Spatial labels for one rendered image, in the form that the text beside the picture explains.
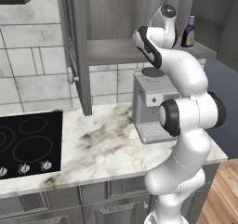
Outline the grey cabinet door with knob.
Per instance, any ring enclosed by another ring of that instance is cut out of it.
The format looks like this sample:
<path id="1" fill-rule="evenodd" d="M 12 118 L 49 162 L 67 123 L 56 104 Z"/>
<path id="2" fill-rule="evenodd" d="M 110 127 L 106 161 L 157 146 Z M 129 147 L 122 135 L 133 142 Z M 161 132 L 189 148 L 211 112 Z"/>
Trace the grey cabinet door with knob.
<path id="1" fill-rule="evenodd" d="M 58 0 L 66 64 L 72 76 L 85 116 L 92 114 L 90 78 L 87 55 L 85 0 Z"/>

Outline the grey base cabinet door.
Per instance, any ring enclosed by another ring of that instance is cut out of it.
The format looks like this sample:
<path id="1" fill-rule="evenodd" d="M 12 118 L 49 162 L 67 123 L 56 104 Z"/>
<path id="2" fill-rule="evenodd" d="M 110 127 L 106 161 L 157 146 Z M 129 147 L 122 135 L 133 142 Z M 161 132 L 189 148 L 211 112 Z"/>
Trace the grey base cabinet door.
<path id="1" fill-rule="evenodd" d="M 150 194 L 130 196 L 118 200 L 83 206 L 85 224 L 144 224 L 150 207 Z"/>
<path id="2" fill-rule="evenodd" d="M 0 224 L 84 224 L 80 207 L 0 219 Z"/>

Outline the grey coffee machine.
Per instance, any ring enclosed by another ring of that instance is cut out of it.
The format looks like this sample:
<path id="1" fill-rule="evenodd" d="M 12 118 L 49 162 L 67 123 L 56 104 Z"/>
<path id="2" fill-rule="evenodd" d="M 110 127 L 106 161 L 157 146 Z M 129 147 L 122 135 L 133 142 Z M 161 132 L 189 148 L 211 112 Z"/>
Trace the grey coffee machine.
<path id="1" fill-rule="evenodd" d="M 154 67 L 133 74 L 132 120 L 143 144 L 175 140 L 160 125 L 158 109 L 164 100 L 181 95 L 169 78 Z"/>

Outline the round silver door knob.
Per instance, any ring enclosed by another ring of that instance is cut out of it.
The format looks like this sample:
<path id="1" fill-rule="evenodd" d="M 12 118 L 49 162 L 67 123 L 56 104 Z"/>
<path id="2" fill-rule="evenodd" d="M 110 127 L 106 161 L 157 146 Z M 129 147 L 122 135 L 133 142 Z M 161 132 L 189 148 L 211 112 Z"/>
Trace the round silver door knob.
<path id="1" fill-rule="evenodd" d="M 72 85 L 73 83 L 76 83 L 79 81 L 79 77 L 78 76 L 72 76 L 72 75 L 69 75 L 67 77 L 67 82 Z"/>

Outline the grey drawer front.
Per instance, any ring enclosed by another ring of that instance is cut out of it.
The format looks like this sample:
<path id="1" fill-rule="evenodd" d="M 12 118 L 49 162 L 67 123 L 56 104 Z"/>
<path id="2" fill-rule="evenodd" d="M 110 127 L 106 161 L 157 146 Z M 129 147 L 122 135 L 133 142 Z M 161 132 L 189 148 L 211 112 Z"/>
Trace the grey drawer front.
<path id="1" fill-rule="evenodd" d="M 52 209 L 75 207 L 80 204 L 77 187 L 48 191 L 47 197 Z"/>
<path id="2" fill-rule="evenodd" d="M 4 198 L 0 199 L 0 218 L 48 208 L 49 202 L 42 192 Z"/>
<path id="3" fill-rule="evenodd" d="M 122 178 L 79 187 L 82 202 L 93 204 L 112 198 L 146 192 L 144 176 Z"/>

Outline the black hob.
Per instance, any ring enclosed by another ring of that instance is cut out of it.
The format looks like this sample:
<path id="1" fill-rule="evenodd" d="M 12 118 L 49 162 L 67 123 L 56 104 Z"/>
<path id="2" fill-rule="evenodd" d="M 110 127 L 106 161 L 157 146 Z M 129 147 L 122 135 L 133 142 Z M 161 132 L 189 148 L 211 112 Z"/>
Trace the black hob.
<path id="1" fill-rule="evenodd" d="M 17 114 L 0 117 L 0 179 L 21 178 L 60 171 L 63 111 Z M 41 170 L 41 163 L 52 167 Z M 21 175 L 19 165 L 30 170 Z"/>

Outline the dark purple condiment bottle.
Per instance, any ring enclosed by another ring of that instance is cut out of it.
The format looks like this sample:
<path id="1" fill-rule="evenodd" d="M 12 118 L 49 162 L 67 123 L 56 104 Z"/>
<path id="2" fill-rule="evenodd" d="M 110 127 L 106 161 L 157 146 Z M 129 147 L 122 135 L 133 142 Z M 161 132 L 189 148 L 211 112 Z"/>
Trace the dark purple condiment bottle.
<path id="1" fill-rule="evenodd" d="M 191 47 L 194 43 L 195 29 L 194 29 L 194 16 L 189 16 L 188 25 L 184 30 L 181 40 L 181 46 L 183 47 Z"/>

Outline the grey wooden wall cabinet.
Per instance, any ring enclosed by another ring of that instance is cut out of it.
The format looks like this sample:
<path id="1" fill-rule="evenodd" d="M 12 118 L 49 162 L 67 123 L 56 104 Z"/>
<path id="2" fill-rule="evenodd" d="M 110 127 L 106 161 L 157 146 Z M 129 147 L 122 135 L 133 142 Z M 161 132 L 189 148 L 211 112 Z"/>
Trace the grey wooden wall cabinet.
<path id="1" fill-rule="evenodd" d="M 147 25 L 157 8 L 168 4 L 178 11 L 176 27 L 182 33 L 193 0 L 85 0 L 88 59 L 91 65 L 144 62 L 133 46 L 132 33 Z"/>

